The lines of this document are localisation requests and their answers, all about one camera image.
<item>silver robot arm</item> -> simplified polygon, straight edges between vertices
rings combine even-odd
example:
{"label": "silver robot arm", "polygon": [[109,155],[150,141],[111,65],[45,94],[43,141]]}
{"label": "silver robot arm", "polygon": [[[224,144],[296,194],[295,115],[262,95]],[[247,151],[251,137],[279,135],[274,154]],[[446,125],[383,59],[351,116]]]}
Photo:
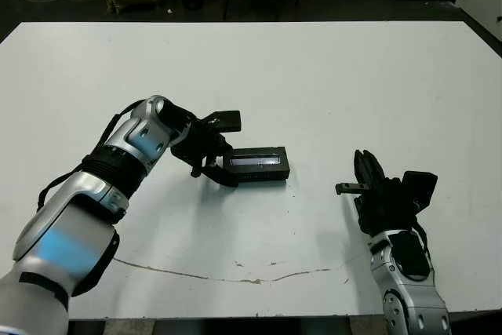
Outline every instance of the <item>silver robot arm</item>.
{"label": "silver robot arm", "polygon": [[361,231],[371,236],[371,272],[380,289],[390,335],[448,335],[449,316],[435,288],[427,235],[417,214],[431,200],[437,177],[405,172],[402,181],[384,175],[368,151],[355,152],[357,184],[337,184],[354,199]]}
{"label": "silver robot arm", "polygon": [[393,253],[403,242],[407,253],[419,252],[418,249],[410,250],[411,245],[420,245],[418,235],[405,229],[383,231],[369,243],[371,272],[382,295],[389,334],[450,334],[448,311],[435,287],[431,258],[425,256],[428,273],[425,268],[425,272],[411,275],[399,263],[401,256]]}
{"label": "silver robot arm", "polygon": [[[108,138],[113,122],[131,110],[130,119]],[[126,213],[129,198],[165,150],[196,128],[192,140],[210,135],[212,156],[231,148],[162,96],[135,103],[114,117],[77,168],[51,183],[66,179],[45,205],[51,185],[41,193],[38,212],[17,239],[13,268],[0,279],[0,333],[67,333],[68,300],[93,288],[110,263],[119,243],[113,225]],[[195,147],[189,147],[185,155],[191,156]],[[196,152],[204,157],[201,148]]]}

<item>white table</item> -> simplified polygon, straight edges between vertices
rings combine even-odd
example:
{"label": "white table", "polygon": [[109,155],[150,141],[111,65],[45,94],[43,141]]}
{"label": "white table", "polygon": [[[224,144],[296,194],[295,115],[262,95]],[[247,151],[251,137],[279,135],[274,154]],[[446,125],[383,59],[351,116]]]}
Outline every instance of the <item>white table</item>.
{"label": "white table", "polygon": [[450,311],[502,306],[502,63],[465,24],[21,24],[0,78],[1,274],[39,190],[134,100],[239,109],[234,147],[287,148],[286,185],[236,190],[167,153],[118,224],[127,263],[71,301],[74,319],[381,313],[367,238],[334,194],[356,148],[390,177],[438,174],[419,215],[438,291]]}

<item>black strap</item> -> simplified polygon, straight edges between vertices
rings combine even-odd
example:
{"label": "black strap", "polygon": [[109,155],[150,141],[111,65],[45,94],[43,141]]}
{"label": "black strap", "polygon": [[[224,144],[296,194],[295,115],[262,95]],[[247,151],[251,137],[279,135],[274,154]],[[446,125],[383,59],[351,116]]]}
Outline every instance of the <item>black strap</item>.
{"label": "black strap", "polygon": [[23,272],[19,277],[19,282],[41,286],[54,293],[54,297],[68,310],[68,294],[57,282],[46,278],[45,276],[35,274],[34,272]]}
{"label": "black strap", "polygon": [[427,233],[425,230],[422,228],[420,224],[418,224],[418,220],[415,218],[415,224],[412,225],[412,228],[417,231],[418,235],[420,236],[420,240],[424,244],[424,252],[427,254],[429,259],[431,259],[431,254],[429,253],[429,248],[427,246]]}
{"label": "black strap", "polygon": [[[120,118],[129,113],[132,109],[137,107],[139,104],[141,104],[144,100],[138,100],[132,104],[130,104],[128,107],[126,107],[124,110],[122,110],[120,113],[115,114],[111,121],[108,123],[106,129],[104,129],[103,134],[101,135],[100,139],[98,140],[96,146],[94,147],[92,153],[95,153],[97,150],[99,150],[101,147],[103,147],[104,143],[107,141],[108,137],[111,135],[111,132],[114,130],[114,128],[117,126],[118,121]],[[82,168],[82,164],[78,164],[75,169],[70,171],[69,173],[63,174],[60,177],[57,177],[55,180],[53,180],[50,184],[47,185],[46,188],[44,188],[42,191],[40,191],[40,194],[38,195],[38,203],[37,203],[37,212],[45,205],[45,197],[49,193],[49,190],[51,188],[54,188],[58,184],[63,183],[71,174],[78,172]]]}

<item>rectangular black object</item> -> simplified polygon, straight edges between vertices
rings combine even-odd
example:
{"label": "rectangular black object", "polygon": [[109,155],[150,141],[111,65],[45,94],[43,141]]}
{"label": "rectangular black object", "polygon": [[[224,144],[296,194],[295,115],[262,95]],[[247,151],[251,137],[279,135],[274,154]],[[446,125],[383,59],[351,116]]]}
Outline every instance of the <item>rectangular black object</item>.
{"label": "rectangular black object", "polygon": [[202,123],[213,126],[218,133],[237,133],[241,130],[241,112],[239,110],[215,111],[202,119]]}
{"label": "rectangular black object", "polygon": [[285,180],[289,177],[284,147],[234,149],[223,156],[223,168],[238,182]]}

